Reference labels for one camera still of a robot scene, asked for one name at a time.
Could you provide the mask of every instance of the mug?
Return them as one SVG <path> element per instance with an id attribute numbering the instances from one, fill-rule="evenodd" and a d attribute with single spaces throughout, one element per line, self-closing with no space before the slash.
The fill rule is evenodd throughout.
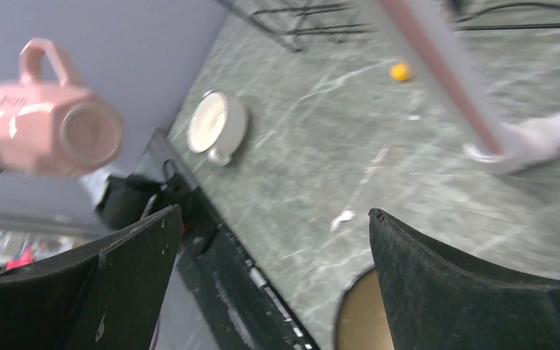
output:
<path id="1" fill-rule="evenodd" d="M 47 56 L 58 78 L 42 79 Z M 70 177 L 116 159 L 123 122 L 85 87 L 65 52 L 32 39 L 20 54 L 18 82 L 0 83 L 0 170 Z"/>
<path id="2" fill-rule="evenodd" d="M 244 140 L 248 114 L 237 98 L 209 91 L 196 107 L 187 130 L 187 145 L 194 153 L 207 153 L 214 164 L 226 166 Z"/>

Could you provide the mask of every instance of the cup handle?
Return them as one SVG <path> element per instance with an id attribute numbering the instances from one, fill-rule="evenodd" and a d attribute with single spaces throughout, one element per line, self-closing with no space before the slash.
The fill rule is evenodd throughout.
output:
<path id="1" fill-rule="evenodd" d="M 218 152 L 216 148 L 212 148 L 211 151 L 207 153 L 207 158 L 218 166 L 227 166 L 232 160 L 229 155 L 223 155 L 221 152 Z"/>
<path id="2" fill-rule="evenodd" d="M 20 83 L 42 81 L 42 57 L 46 55 L 57 74 L 59 84 L 82 85 L 82 80 L 68 55 L 48 39 L 33 38 L 20 53 Z"/>

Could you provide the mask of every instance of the gray wall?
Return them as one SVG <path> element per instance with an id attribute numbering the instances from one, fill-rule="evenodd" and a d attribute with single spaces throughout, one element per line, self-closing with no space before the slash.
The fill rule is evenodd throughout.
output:
<path id="1" fill-rule="evenodd" d="M 16 79 L 33 36 L 55 40 L 125 118 L 117 165 L 132 171 L 151 132 L 170 128 L 226 11 L 214 0 L 0 0 L 0 81 Z M 0 175 L 0 216 L 97 225 L 76 181 Z"/>

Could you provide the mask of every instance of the black cable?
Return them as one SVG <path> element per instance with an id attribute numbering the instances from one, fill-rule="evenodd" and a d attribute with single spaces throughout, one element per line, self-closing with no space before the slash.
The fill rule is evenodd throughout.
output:
<path id="1" fill-rule="evenodd" d="M 456 20 L 456 22 L 457 23 L 467 22 L 468 20 L 474 20 L 474 19 L 480 17 L 481 15 L 485 15 L 486 13 L 497 11 L 499 9 L 509 9 L 511 7 L 541 7 L 541 8 L 544 8 L 544 9 L 553 9 L 553 10 L 556 10 L 556 11 L 560 11 L 560 5 L 557 5 L 557 4 L 547 4 L 545 2 L 523 1 L 523 2 L 514 2 L 512 4 L 501 4 L 501 5 L 497 5 L 497 6 L 493 6 L 493 7 L 488 7 L 488 8 L 482 9 L 481 11 L 477 11 L 475 13 L 472 13 L 471 15 L 468 15 L 466 17 L 460 18 L 460 19 Z"/>

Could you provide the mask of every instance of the white pipe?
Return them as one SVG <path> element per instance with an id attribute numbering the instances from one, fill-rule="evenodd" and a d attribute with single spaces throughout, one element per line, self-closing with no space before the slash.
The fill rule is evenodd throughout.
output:
<path id="1" fill-rule="evenodd" d="M 560 156 L 560 114 L 501 122 L 449 24 L 429 0 L 354 0 L 391 39 L 420 80 L 468 136 L 465 152 L 494 173 L 519 171 Z"/>

